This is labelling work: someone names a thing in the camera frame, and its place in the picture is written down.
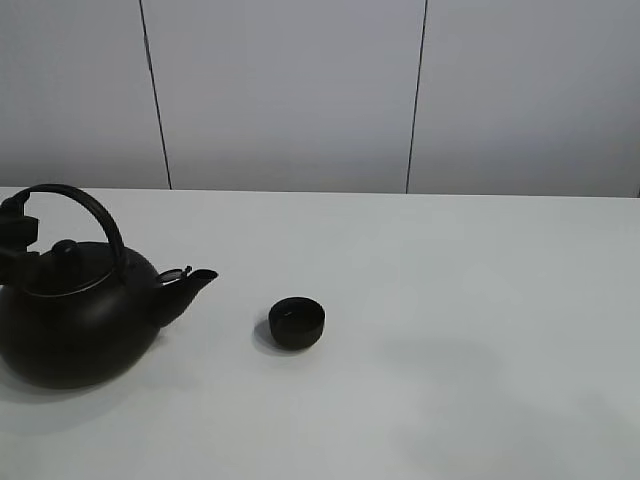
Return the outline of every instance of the kettle lid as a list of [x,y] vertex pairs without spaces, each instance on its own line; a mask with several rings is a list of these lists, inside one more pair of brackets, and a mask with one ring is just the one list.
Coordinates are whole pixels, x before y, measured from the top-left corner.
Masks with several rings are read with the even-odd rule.
[[24,290],[48,297],[85,290],[109,276],[115,266],[108,243],[61,240],[31,268]]

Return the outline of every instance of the white table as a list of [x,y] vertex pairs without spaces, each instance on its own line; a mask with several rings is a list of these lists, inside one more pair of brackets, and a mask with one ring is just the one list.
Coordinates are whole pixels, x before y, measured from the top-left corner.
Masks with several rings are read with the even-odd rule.
[[[220,278],[100,388],[3,371],[0,479],[640,478],[638,201],[91,192],[158,269]],[[27,210],[42,251],[101,238]],[[254,326],[296,295],[327,323],[291,355]]]

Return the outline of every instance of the white wall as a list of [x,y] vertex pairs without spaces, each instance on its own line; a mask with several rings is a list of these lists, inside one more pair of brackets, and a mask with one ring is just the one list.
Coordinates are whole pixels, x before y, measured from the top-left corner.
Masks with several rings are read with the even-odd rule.
[[135,0],[0,2],[0,184],[166,187]]
[[145,0],[174,187],[401,192],[424,0]]
[[640,2],[429,0],[411,192],[635,196]]

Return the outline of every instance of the small black bowl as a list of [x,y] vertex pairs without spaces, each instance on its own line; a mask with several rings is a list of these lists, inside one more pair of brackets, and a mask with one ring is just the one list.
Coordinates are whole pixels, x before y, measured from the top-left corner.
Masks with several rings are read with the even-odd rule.
[[324,309],[310,298],[285,298],[269,311],[271,336],[282,348],[309,348],[322,336]]

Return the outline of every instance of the kettle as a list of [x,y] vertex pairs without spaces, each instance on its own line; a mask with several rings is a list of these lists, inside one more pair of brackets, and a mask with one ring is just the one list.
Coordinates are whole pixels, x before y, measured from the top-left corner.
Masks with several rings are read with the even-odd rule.
[[[78,202],[108,243],[61,240],[42,255],[27,252],[38,234],[38,220],[24,215],[33,192]],[[217,276],[191,267],[158,274],[124,246],[109,212],[88,193],[61,184],[27,188],[0,205],[0,355],[43,387],[105,381],[131,367]]]

